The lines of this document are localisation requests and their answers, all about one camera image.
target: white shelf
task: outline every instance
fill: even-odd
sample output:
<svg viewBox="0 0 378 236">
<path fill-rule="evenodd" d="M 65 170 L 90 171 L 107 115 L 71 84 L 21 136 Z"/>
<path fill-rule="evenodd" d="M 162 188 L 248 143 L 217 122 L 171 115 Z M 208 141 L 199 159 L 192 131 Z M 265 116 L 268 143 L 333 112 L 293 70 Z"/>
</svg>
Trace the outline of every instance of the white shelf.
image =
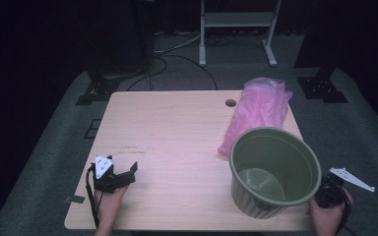
<svg viewBox="0 0 378 236">
<path fill-rule="evenodd" d="M 205 27 L 269 27 L 273 12 L 205 13 Z"/>
</svg>

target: white bracket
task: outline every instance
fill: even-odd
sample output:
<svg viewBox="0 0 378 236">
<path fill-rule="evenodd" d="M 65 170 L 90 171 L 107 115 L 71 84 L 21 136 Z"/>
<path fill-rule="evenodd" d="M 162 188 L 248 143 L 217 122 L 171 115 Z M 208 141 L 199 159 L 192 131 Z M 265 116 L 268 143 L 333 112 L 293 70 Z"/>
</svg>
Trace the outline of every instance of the white bracket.
<svg viewBox="0 0 378 236">
<path fill-rule="evenodd" d="M 106 157 L 98 155 L 95 158 L 95 170 L 96 179 L 100 179 L 102 175 L 113 165 L 113 160 Z"/>
<path fill-rule="evenodd" d="M 370 187 L 368 185 L 366 185 L 365 183 L 363 183 L 361 180 L 357 179 L 355 176 L 353 176 L 352 174 L 350 174 L 348 171 L 346 171 L 345 168 L 343 169 L 335 169 L 335 168 L 331 168 L 330 171 L 339 176 L 340 178 L 350 182 L 351 184 L 354 184 L 358 187 L 361 187 L 365 190 L 368 190 L 370 192 L 374 192 L 374 187 Z"/>
</svg>

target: gray carpet floor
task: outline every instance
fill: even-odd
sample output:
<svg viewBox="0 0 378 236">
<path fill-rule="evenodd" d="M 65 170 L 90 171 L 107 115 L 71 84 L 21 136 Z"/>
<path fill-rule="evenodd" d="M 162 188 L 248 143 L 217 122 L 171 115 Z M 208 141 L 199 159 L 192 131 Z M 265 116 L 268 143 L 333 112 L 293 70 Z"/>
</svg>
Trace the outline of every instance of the gray carpet floor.
<svg viewBox="0 0 378 236">
<path fill-rule="evenodd" d="M 190 38 L 190 35 L 159 35 L 156 50 L 164 50 Z M 347 226 L 357 235 L 378 235 L 378 116 L 360 94 L 354 80 L 337 70 L 332 82 L 348 103 L 308 100 L 296 78 L 314 76 L 317 69 L 293 69 L 303 35 L 275 35 L 272 47 L 278 66 L 267 62 L 261 45 L 263 35 L 222 38 L 229 44 L 207 47 L 207 66 L 218 89 L 243 89 L 258 77 L 281 79 L 293 92 L 289 105 L 306 143 L 318 156 L 324 174 L 330 167 L 349 172 L 376 187 L 375 193 L 345 183 L 354 199 Z M 198 61 L 198 47 L 187 46 L 155 59 L 150 74 L 166 69 L 150 79 L 127 80 L 118 90 L 209 90 L 215 89 L 210 75 L 196 63 L 166 55 L 179 55 Z M 93 235 L 93 231 L 68 230 L 64 219 L 93 140 L 84 135 L 93 119 L 101 118 L 107 101 L 75 105 L 85 93 L 90 78 L 86 72 L 70 85 L 37 143 L 31 158 L 0 211 L 0 235 Z M 255 232 L 133 232 L 137 235 L 259 235 Z M 263 232 L 265 235 L 312 235 L 311 232 Z M 131 235 L 130 232 L 118 233 Z M 341 235 L 350 235 L 342 231 Z"/>
</svg>

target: white metal stand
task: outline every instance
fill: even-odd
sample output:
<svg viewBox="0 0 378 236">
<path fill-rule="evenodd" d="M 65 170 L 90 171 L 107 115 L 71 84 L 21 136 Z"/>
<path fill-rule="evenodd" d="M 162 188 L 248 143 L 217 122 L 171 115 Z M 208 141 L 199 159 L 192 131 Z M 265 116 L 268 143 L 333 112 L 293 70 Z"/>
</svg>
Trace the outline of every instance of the white metal stand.
<svg viewBox="0 0 378 236">
<path fill-rule="evenodd" d="M 253 13 L 206 13 L 205 0 L 201 1 L 201 42 L 199 44 L 199 64 L 205 66 L 207 59 L 205 55 L 205 28 L 219 27 L 269 27 L 267 39 L 262 41 L 271 66 L 278 65 L 270 46 L 276 22 L 278 20 L 279 8 L 282 0 L 277 0 L 273 12 Z"/>
</svg>

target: table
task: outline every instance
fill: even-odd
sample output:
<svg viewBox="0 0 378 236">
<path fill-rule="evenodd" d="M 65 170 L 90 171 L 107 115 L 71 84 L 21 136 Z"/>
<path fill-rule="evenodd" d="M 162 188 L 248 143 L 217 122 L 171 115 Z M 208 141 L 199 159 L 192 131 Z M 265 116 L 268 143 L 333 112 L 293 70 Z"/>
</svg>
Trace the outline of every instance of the table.
<svg viewBox="0 0 378 236">
<path fill-rule="evenodd" d="M 273 12 L 248 12 L 248 13 L 206 13 L 205 0 L 201 1 L 201 39 L 199 43 L 199 64 L 205 66 L 207 58 L 205 54 L 205 29 L 225 27 L 268 27 L 266 39 L 262 40 L 263 47 L 272 67 L 278 65 L 273 50 L 270 46 L 278 20 L 279 9 L 282 0 L 277 0 Z"/>
<path fill-rule="evenodd" d="M 112 155 L 115 173 L 138 161 L 114 228 L 130 231 L 307 231 L 307 204 L 270 219 L 252 218 L 231 197 L 228 158 L 218 154 L 240 90 L 116 92 L 107 105 L 76 196 L 65 219 L 69 229 L 95 229 L 86 171 L 95 156 Z M 301 138 L 290 109 L 283 128 Z"/>
</svg>

